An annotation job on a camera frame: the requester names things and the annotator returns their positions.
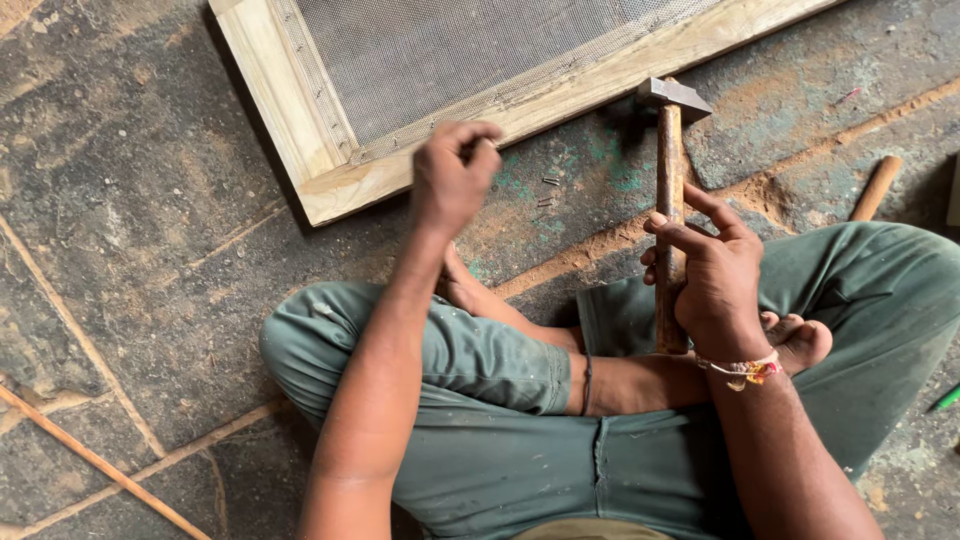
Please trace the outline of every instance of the green trousers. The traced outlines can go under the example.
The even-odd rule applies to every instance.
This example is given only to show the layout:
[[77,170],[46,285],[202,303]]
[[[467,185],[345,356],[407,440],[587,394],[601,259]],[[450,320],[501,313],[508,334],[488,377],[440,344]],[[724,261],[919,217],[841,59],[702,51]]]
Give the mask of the green trousers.
[[[855,479],[957,331],[960,248],[886,223],[837,225],[765,248],[760,307],[833,332],[827,359],[794,382],[827,449]],[[264,323],[260,353],[317,425],[380,290],[317,283]],[[640,276],[581,291],[577,301],[594,355],[654,350],[653,289]],[[509,538],[569,517],[638,522],[680,540],[752,536],[712,405],[559,416],[569,390],[565,351],[435,297],[420,410],[394,500],[428,538]]]

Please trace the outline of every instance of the concrete floor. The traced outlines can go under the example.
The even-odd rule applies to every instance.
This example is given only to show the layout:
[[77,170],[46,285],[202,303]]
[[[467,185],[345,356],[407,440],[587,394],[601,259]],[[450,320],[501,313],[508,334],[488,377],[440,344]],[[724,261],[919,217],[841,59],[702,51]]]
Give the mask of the concrete floor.
[[[211,537],[289,537],[315,436],[267,377],[256,333],[305,283],[384,280],[406,196],[303,230],[202,0],[0,6],[0,370]],[[681,74],[716,108],[687,140],[702,182],[776,237],[844,221],[896,154],[877,219],[960,238],[943,225],[958,45],[960,0],[850,0]],[[655,137],[629,104],[503,156],[458,241],[475,275],[559,324],[577,288],[642,272]],[[544,215],[548,195],[560,203]],[[888,538],[956,538],[960,406],[923,411],[957,380],[954,341],[858,483]],[[0,538],[184,537],[0,413]]]

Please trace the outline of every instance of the hammer head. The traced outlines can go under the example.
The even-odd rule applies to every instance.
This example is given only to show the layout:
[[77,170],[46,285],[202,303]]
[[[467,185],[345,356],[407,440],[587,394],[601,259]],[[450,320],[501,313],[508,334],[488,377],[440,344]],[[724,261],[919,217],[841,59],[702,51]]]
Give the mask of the hammer head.
[[641,105],[654,108],[667,104],[679,105],[681,118],[687,124],[713,114],[713,108],[697,95],[697,90],[683,86],[672,78],[647,79],[636,88],[636,100]]

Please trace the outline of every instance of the man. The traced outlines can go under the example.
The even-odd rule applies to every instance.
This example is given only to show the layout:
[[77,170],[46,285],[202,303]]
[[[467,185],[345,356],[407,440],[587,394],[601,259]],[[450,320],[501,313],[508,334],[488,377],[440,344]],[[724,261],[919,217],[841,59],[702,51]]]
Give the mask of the man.
[[269,369],[322,425],[298,538],[387,539],[391,499],[430,538],[882,538],[850,480],[957,330],[960,249],[886,223],[764,245],[688,185],[717,236],[644,228],[687,254],[698,359],[650,355],[653,251],[578,294],[576,329],[532,324],[457,258],[499,136],[445,124],[416,153],[386,286],[317,283],[264,323]]

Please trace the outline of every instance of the wire mesh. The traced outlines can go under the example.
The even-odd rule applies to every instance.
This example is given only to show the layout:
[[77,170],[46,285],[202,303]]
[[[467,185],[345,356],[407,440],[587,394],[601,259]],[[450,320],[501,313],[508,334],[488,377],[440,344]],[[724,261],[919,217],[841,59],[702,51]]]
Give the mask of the wire mesh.
[[351,163],[509,102],[720,0],[274,0]]

